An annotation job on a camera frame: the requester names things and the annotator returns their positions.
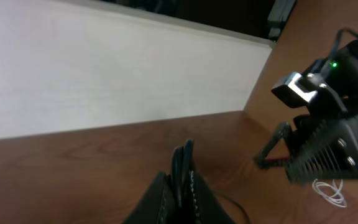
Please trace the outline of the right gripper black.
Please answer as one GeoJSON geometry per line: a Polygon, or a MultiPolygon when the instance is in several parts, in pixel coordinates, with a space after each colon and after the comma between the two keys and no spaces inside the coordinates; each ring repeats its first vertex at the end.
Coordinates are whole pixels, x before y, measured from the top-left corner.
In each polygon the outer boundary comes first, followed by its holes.
{"type": "Polygon", "coordinates": [[[292,161],[286,166],[288,180],[358,179],[358,115],[348,118],[294,119],[292,161]]]}

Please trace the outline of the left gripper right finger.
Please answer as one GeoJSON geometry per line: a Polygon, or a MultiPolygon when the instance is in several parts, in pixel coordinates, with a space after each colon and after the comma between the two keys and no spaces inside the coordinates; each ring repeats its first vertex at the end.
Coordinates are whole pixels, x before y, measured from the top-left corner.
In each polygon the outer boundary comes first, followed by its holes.
{"type": "Polygon", "coordinates": [[[186,213],[190,218],[188,223],[234,224],[204,178],[193,170],[189,171],[189,178],[186,202],[186,213]]]}

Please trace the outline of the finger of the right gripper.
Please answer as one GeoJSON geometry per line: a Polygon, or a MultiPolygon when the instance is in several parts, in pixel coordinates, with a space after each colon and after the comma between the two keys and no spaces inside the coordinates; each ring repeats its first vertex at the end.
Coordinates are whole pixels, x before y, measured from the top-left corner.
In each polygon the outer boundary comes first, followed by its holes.
{"type": "Polygon", "coordinates": [[[292,128],[289,123],[280,123],[272,137],[267,141],[266,145],[255,156],[254,162],[259,169],[270,169],[272,167],[285,167],[292,157],[291,149],[291,136],[293,134],[292,128]],[[289,156],[284,158],[268,159],[268,155],[271,150],[281,141],[284,140],[289,156]]]}

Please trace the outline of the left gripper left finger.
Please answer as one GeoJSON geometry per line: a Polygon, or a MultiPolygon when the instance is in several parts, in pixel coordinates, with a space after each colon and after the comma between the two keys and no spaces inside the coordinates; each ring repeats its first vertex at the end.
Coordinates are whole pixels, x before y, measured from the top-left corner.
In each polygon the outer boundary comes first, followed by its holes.
{"type": "Polygon", "coordinates": [[[175,199],[168,177],[158,172],[123,224],[169,224],[174,214],[175,199]]]}

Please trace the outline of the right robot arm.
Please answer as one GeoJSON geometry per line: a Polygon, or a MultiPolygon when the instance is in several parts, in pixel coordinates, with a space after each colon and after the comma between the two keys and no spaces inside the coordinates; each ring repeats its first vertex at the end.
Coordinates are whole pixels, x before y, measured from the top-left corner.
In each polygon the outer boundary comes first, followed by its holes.
{"type": "Polygon", "coordinates": [[[281,123],[255,157],[261,169],[282,167],[290,182],[358,180],[358,39],[282,78],[272,93],[307,114],[281,123]]]}

